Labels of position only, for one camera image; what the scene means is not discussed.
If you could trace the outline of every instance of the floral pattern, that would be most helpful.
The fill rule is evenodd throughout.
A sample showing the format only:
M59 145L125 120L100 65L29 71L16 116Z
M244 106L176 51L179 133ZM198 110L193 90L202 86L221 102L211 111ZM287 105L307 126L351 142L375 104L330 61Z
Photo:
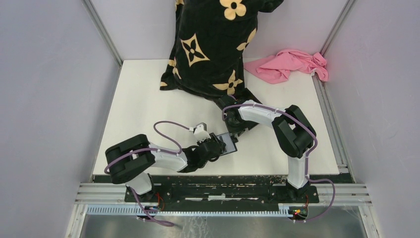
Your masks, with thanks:
M220 4L226 7L224 17L232 21L236 18L236 15L245 16L247 8L241 2L242 0L220 0Z
M178 5L184 5L184 0L176 0L175 1L175 11L178 9Z
M187 55L188 64L190 67L199 61L210 60L200 49L196 34L194 34L194 36L188 40L181 40L181 44L185 54Z
M172 73L173 75L178 75L178 78L181 79L181 76L179 76L178 68L176 67L176 58L173 58L172 62L169 60L169 65L173 66Z
M251 42L251 40L254 38L255 34L257 33L257 29L255 28L249 35L248 40L242 44L240 44L236 49L239 51L243 51Z
M213 86L218 90L227 90L228 95L233 95L235 93L235 87L240 83L243 83L243 81L241 79L236 80L235 70L233 70L227 83L213 84Z

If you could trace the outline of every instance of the purple cable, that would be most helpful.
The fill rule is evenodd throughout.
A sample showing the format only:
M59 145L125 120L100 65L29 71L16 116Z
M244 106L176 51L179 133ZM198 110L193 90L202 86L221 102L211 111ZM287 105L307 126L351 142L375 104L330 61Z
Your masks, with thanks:
M161 133L160 131L158 131L158 129L156 128L156 126L157 126L158 124L161 124L161 123L174 124L174 125L177 125L177 126L180 126L180 127L184 128L184 129L186 129L186 130L189 130L189 128L188 128L188 127L186 127L186 126L184 126L184 125L181 125L181 124L179 124L179 123L176 123L176 122L173 122L173 121L169 121L169 120L161 120L161 121L156 122L156 123L153 125L153 129L155 129L156 133L157 133L157 134L159 134L159 135L161 135L161 136L163 136L164 138L166 138L166 139L168 139L168 140L172 141L173 143L175 143L175 144L176 144L176 146L178 146L178 148L179 148L178 154L181 154L181 153L182 153L182 146L181 146L178 142L176 142L174 139L170 138L169 136L166 136L166 135L162 134L162 133Z
M111 163L109 163L109 164L105 167L104 173L105 173L105 174L107 174L107 175L109 175L109 171L108 171L108 170L109 170L109 169L110 169L113 165L115 165L116 163L120 162L122 159L125 159L125 158L127 158L127 157L129 157L129 156L131 156L131 155L134 155L134 154L139 154L139 153L141 153L141 152L145 152L145 151L157 151L157 150L158 150L157 148L143 148L143 149L133 150L133 151L131 151L131 152L129 152L129 153L127 153L127 154L125 154L125 155L122 155L122 156L120 156L120 157L116 158L114 161L112 161ZM160 149L160 151L162 151L162 152L164 152L164 153L171 154L171 155L176 155L176 154L178 154L177 152L173 152L173 151L169 151L169 150L165 150L165 149Z
M145 220L145 221L147 221L147 222L156 222L159 225L162 225L162 226L165 226L165 227L173 227L173 226L175 226L175 224L173 224L172 222L162 221L162 220L156 220L154 217L152 217L149 214L150 210L144 209L143 205L140 203L139 196L137 196L136 190L134 190L132 187L130 188L130 190L133 193L134 198L136 199L136 202L139 204L140 209L150 219L150 220Z
M317 182L328 182L328 183L330 183L332 185L332 199L331 199L331 202L330 202L329 206L327 207L327 209L323 213L319 214L318 216L312 217L310 219L307 219L307 220L304 220L304 221L297 221L297 222L303 222L304 223L304 222L315 220L315 219L318 219L318 218L324 216L327 213L327 211L331 208L332 203L334 202L334 199L335 199L335 185L331 180L329 180L327 178L313 180L313 179L310 179L309 176L308 176L309 154L318 146L318 139L316 138L316 136L312 133L311 130L309 130L309 128L307 128L305 125L303 125L296 118L292 117L290 114L288 114L286 112L283 112L283 111L280 111L280 110L277 110L275 108L271 108L271 107L261 105L261 104L250 104L250 103L248 103L248 104L236 104L236 105L227 106L227 107L223 108L223 110L222 110L222 119L226 120L226 117L224 115L225 115L225 111L227 109L238 108L238 107L257 107L257 108L267 109L267 110L270 110L272 112L279 112L280 114L285 115L286 117L288 117L292 121L294 121L297 125L302 127L314 139L314 146L311 149L309 149L305 154L305 177L309 182L313 182L313 183L317 183Z

